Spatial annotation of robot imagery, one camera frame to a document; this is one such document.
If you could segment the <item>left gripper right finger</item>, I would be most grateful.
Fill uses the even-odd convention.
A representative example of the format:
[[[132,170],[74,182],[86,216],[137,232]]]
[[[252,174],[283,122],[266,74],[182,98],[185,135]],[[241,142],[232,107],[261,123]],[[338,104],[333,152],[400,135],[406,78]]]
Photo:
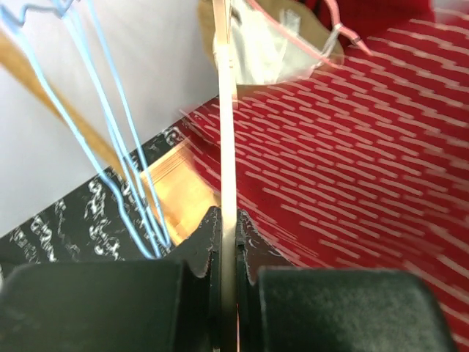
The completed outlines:
[[[455,351],[417,276],[390,269],[299,268],[237,214],[242,351]]]

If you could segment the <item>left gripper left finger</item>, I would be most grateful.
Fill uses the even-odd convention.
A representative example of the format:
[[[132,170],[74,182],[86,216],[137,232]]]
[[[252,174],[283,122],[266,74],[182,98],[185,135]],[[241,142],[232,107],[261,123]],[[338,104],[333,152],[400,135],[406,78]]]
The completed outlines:
[[[1,289],[3,351],[216,351],[221,211],[159,260],[25,264]]]

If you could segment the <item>light blue wire hanger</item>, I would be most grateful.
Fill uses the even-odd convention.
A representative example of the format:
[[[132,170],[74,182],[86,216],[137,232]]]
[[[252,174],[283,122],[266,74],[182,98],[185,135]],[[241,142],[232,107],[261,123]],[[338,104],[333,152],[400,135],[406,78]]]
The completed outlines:
[[[38,4],[29,3],[29,4],[24,4],[19,9],[18,13],[13,13],[5,5],[2,5],[1,6],[1,22],[13,34],[14,40],[12,41],[14,42],[14,44],[17,45],[17,47],[21,50],[21,52],[25,55],[25,57],[29,61],[29,64],[32,66],[33,71],[40,82],[41,87],[46,91],[47,96],[51,99],[53,106],[57,109],[57,111],[59,111],[60,116],[64,118],[62,121],[67,125],[67,127],[73,133],[77,142],[80,144],[81,149],[85,152],[87,158],[89,159],[89,161],[95,168],[100,179],[113,192],[116,199],[120,199],[121,193],[119,189],[117,188],[117,186],[114,185],[114,182],[106,176],[105,171],[100,167],[97,161],[101,157],[96,152],[92,151],[90,147],[90,143],[84,140],[84,137],[82,136],[81,132],[79,132],[77,125],[72,121],[70,114],[66,112],[62,103],[59,102],[59,99],[56,95],[58,91],[54,89],[53,85],[48,82],[47,78],[45,77],[45,74],[43,73],[43,70],[40,67],[37,57],[35,56],[33,52],[32,47],[30,46],[30,44],[28,43],[28,40],[26,39],[26,37],[24,36],[22,32],[22,28],[26,24],[26,16],[30,12],[52,14],[58,19],[61,19],[61,16],[58,10],[55,8],[55,6],[52,5],[52,2],[48,6],[41,6]],[[125,210],[123,208],[120,208],[119,214],[121,216],[121,219],[124,221],[129,234],[131,235],[130,230],[132,228],[134,229],[134,227],[131,225],[130,220],[128,220]],[[162,221],[164,224],[166,224],[162,210],[161,210],[161,214],[157,215],[155,218],[157,218],[158,221]]]

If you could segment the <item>red polka dot garment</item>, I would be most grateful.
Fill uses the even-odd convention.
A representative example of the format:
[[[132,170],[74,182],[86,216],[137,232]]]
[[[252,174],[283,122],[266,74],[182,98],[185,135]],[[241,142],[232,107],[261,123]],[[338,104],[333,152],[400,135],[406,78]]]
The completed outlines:
[[[244,98],[237,202],[294,264],[403,268],[468,349],[468,17],[412,19],[344,68]]]

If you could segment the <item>beige wooden hanger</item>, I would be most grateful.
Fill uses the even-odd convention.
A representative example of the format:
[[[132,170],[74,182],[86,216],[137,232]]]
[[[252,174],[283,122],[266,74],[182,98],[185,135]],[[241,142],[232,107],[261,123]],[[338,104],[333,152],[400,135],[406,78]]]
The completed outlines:
[[[236,83],[230,66],[230,2],[214,1],[215,51],[221,142],[221,350],[237,350],[236,223],[237,192],[233,100]]]

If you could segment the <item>tan and white garment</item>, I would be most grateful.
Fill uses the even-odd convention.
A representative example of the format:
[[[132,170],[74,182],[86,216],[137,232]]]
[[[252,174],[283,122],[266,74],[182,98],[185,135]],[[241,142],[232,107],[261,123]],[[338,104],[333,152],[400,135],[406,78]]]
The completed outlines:
[[[298,32],[300,17],[289,11],[281,23]],[[308,78],[316,67],[330,67],[317,66],[316,59],[275,30],[248,1],[232,2],[230,49],[236,83],[242,87]],[[344,62],[344,50],[333,61],[341,65]]]

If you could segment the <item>pink wire hanger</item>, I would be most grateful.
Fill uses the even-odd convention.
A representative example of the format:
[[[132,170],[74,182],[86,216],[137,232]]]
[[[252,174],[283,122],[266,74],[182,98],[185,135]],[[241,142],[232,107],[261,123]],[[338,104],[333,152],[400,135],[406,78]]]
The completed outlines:
[[[313,11],[299,1],[249,1],[248,4],[254,10],[262,13],[275,30],[284,35],[303,52],[316,59],[317,66],[337,66],[333,59],[343,54],[339,36],[346,37],[362,52],[369,56],[372,55],[372,51],[358,33],[343,24],[337,1],[325,2],[330,13],[331,30],[326,29]],[[288,29],[287,26],[281,23],[287,17],[289,11],[300,17],[298,32]]]

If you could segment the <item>blue hanger of lemon skirt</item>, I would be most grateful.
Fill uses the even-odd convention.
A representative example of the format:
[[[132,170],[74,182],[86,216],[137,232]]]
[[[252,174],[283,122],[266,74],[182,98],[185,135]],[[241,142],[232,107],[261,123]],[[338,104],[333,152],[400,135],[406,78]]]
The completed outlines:
[[[136,210],[141,217],[141,222],[149,238],[150,247],[147,247],[140,235],[131,229],[130,233],[141,253],[149,259],[156,259],[162,256],[162,250],[171,247],[166,225],[155,218],[161,214],[158,197],[154,188],[145,182],[150,180],[149,172],[140,172],[140,167],[147,167],[148,163],[144,155],[143,147],[139,140],[136,127],[133,124],[132,114],[128,105],[125,91],[117,67],[111,55],[103,29],[99,23],[96,9],[91,1],[85,1],[85,8],[91,17],[92,31],[95,32],[100,44],[103,58],[108,65],[109,73],[114,80],[116,93],[120,103],[113,104],[108,98],[105,90],[105,83],[98,73],[97,64],[92,54],[92,46],[89,44],[88,36],[82,23],[81,16],[73,1],[53,1],[52,5],[58,10],[61,19],[72,37],[85,67],[92,80],[111,137],[111,144],[122,167],[124,177],[128,180],[130,192],[135,201]]]

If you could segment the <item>black marble mat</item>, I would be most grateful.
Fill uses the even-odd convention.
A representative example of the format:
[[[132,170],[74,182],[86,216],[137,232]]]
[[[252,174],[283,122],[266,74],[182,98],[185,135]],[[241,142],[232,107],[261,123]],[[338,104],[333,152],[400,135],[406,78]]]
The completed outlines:
[[[112,168],[105,173],[119,189],[120,199],[94,176],[2,236],[1,269],[25,263],[143,258],[119,214],[123,208],[141,242],[151,249],[130,186]]]

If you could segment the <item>wooden clothes rack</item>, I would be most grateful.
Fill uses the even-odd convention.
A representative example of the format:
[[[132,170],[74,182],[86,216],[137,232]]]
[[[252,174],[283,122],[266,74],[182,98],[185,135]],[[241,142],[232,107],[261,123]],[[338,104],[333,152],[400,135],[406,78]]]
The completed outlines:
[[[5,34],[1,33],[1,66],[21,83],[33,96],[47,107],[59,120],[59,111],[53,106],[41,87],[32,66],[21,50]],[[56,94],[84,140],[114,171],[123,176],[117,154],[105,139],[78,113],[61,93]],[[144,194],[149,197],[153,213],[157,213],[151,190],[159,191],[160,208],[166,219],[169,234],[179,245],[199,226],[208,208],[221,204],[219,196],[204,182],[191,165],[188,140],[185,139],[153,164],[144,167],[150,179],[143,179]]]

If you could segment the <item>red dress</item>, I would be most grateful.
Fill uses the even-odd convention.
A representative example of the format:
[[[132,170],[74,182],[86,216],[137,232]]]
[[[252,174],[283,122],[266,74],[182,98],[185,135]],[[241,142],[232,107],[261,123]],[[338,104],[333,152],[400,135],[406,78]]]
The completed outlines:
[[[344,25],[362,38],[411,18],[435,18],[432,2],[427,0],[338,0],[337,4]]]

